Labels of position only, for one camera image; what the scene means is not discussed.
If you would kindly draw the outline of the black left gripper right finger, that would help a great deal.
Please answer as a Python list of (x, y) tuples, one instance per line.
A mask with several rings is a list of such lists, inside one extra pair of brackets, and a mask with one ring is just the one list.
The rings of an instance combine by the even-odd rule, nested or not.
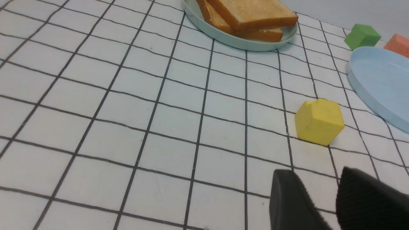
[(407, 230), (409, 199), (404, 193), (357, 169), (342, 169), (336, 196), (342, 230)]

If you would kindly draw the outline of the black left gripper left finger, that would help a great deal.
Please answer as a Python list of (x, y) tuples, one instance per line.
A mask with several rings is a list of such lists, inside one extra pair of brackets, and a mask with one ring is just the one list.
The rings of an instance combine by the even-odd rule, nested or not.
[(292, 170), (274, 171), (269, 208), (272, 230), (331, 230)]

